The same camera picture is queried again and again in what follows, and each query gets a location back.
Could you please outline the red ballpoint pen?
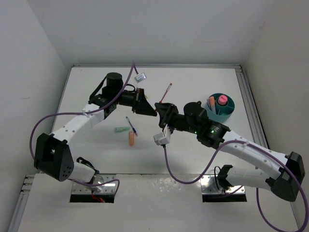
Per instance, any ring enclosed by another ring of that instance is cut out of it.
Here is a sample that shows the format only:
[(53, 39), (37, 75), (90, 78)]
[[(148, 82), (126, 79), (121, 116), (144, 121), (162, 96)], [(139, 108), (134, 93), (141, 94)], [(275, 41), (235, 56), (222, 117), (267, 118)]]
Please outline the red ballpoint pen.
[(164, 100), (164, 98), (166, 97), (167, 93), (169, 92), (170, 88), (172, 87), (172, 83), (170, 83), (165, 91), (165, 93), (163, 94), (161, 100), (159, 101), (159, 103), (162, 103), (162, 101)]

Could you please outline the purple highlighter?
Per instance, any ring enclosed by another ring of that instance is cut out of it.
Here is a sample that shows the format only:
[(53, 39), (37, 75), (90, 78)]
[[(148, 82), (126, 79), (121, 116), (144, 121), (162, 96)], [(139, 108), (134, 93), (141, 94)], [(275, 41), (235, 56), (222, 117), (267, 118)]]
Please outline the purple highlighter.
[(216, 114), (216, 108), (215, 108), (215, 106), (212, 106), (210, 109), (211, 109), (211, 111), (212, 111), (214, 114)]

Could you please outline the grey orange highlighter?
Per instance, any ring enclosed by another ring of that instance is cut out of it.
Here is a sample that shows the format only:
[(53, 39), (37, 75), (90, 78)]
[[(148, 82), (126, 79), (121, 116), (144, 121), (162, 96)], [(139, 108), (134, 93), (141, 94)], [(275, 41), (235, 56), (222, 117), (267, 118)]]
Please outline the grey orange highlighter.
[(213, 96), (210, 96), (210, 97), (208, 98), (208, 105), (209, 105), (210, 108), (211, 108), (212, 106), (215, 106), (215, 99), (214, 99)]

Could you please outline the pink capped glue bottle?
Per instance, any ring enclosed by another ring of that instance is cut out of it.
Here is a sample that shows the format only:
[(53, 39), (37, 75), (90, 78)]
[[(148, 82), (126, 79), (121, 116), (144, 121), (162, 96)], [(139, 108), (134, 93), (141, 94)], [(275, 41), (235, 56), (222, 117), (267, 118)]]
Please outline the pink capped glue bottle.
[(228, 104), (228, 97), (226, 95), (220, 95), (217, 99), (217, 103), (220, 106), (227, 106)]

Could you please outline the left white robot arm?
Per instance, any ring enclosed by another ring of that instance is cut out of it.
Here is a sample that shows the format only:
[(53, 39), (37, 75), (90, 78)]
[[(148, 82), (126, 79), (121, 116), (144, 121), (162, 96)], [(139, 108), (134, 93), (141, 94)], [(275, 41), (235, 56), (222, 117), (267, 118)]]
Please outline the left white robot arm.
[(60, 129), (50, 134), (42, 133), (37, 138), (34, 167), (60, 182), (70, 179), (91, 183), (98, 171), (85, 161), (74, 161), (71, 147), (105, 120), (117, 105), (131, 107), (132, 112), (139, 115), (157, 115), (148, 103), (144, 89), (129, 91), (126, 86), (121, 74), (106, 74), (81, 112), (73, 114), (73, 119)]

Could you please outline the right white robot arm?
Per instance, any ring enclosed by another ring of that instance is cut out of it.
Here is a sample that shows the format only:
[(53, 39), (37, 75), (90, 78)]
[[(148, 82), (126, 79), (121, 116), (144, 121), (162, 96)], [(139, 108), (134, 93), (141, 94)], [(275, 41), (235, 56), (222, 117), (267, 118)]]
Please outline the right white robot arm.
[(174, 130), (194, 133), (197, 140), (206, 147), (214, 148), (256, 167), (243, 170), (233, 165), (224, 165), (217, 174), (220, 187), (228, 189), (235, 185), (270, 190), (277, 197), (294, 202), (305, 177), (302, 156), (296, 152), (278, 153), (257, 145), (232, 131), (228, 126), (209, 119), (201, 103), (187, 103), (183, 114), (172, 103), (156, 103), (159, 126), (165, 138), (156, 141), (158, 145), (169, 143)]

